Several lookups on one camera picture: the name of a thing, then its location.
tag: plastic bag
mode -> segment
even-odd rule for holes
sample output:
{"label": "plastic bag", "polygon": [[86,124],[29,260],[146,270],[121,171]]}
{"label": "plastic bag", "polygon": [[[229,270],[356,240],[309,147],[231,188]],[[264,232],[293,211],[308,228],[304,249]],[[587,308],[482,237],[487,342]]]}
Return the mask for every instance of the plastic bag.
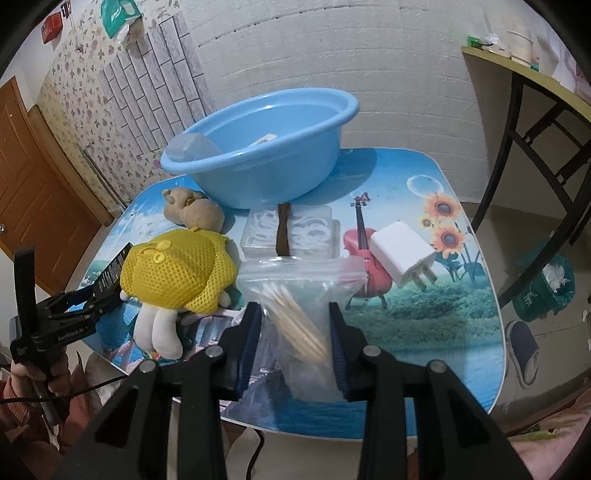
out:
{"label": "plastic bag", "polygon": [[129,26],[141,13],[134,0],[102,0],[100,17],[109,38],[118,35],[118,42],[122,42],[129,31]]}
{"label": "plastic bag", "polygon": [[546,264],[542,269],[542,275],[544,276],[550,290],[554,293],[558,292],[558,289],[569,282],[569,279],[564,276],[564,267],[562,265]]}
{"label": "plastic bag", "polygon": [[540,73],[551,76],[557,82],[591,103],[591,86],[563,41],[549,23],[535,14],[534,32],[538,40]]}
{"label": "plastic bag", "polygon": [[365,282],[362,257],[245,261],[236,286],[264,310],[262,338],[270,345],[291,395],[339,401],[330,343],[329,303],[341,309]]}

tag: ziplock bag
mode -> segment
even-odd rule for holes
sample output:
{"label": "ziplock bag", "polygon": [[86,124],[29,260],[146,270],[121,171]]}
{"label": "ziplock bag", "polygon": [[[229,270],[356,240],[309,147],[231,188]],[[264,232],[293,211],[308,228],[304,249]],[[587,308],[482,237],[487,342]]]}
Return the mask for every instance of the ziplock bag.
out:
{"label": "ziplock bag", "polygon": [[365,278],[362,257],[242,263],[236,286],[245,302],[261,304],[262,339],[271,345],[294,398],[343,400],[333,371],[329,303],[344,308]]}

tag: green trash bin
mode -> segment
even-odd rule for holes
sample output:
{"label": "green trash bin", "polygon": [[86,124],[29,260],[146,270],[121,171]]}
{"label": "green trash bin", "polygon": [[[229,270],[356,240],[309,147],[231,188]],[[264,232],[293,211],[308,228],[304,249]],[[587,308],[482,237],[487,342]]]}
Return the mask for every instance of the green trash bin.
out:
{"label": "green trash bin", "polygon": [[[522,267],[529,265],[543,246],[519,260],[518,265]],[[560,286],[557,291],[554,291],[548,285],[544,274],[540,272],[529,286],[524,288],[513,299],[515,312],[524,322],[531,322],[537,318],[545,317],[550,311],[556,315],[564,310],[574,297],[574,273],[567,258],[557,254],[550,260],[550,264],[554,267],[563,267],[564,277],[568,281]]]}

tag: white tile wall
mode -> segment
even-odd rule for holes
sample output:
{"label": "white tile wall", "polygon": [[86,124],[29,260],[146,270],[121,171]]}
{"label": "white tile wall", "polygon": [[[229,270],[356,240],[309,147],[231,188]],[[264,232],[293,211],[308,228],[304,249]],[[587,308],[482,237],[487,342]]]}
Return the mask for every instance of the white tile wall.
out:
{"label": "white tile wall", "polygon": [[214,106],[180,14],[148,31],[99,72],[134,155],[161,150]]}
{"label": "white tile wall", "polygon": [[483,8],[502,38],[531,15],[521,0],[181,4],[210,87],[203,106],[289,87],[350,91],[361,112],[344,128],[343,146],[429,153],[469,201],[479,201],[488,181],[508,103],[501,69],[467,66],[460,52],[468,34],[486,33]]}

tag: floral wallpaper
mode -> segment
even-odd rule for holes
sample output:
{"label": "floral wallpaper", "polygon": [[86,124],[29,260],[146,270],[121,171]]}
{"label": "floral wallpaper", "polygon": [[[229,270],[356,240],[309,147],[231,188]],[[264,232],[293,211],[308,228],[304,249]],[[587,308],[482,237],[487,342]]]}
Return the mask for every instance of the floral wallpaper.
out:
{"label": "floral wallpaper", "polygon": [[[136,0],[143,29],[155,27],[179,12],[179,0]],[[83,51],[76,51],[76,43]],[[133,155],[115,126],[98,73],[124,47],[111,40],[100,18],[100,0],[92,0],[76,29],[63,38],[37,105],[56,140],[99,200],[112,211],[115,202],[86,164],[76,144],[87,147],[107,181],[121,197],[132,201],[148,185],[167,178],[160,169],[160,152]]]}

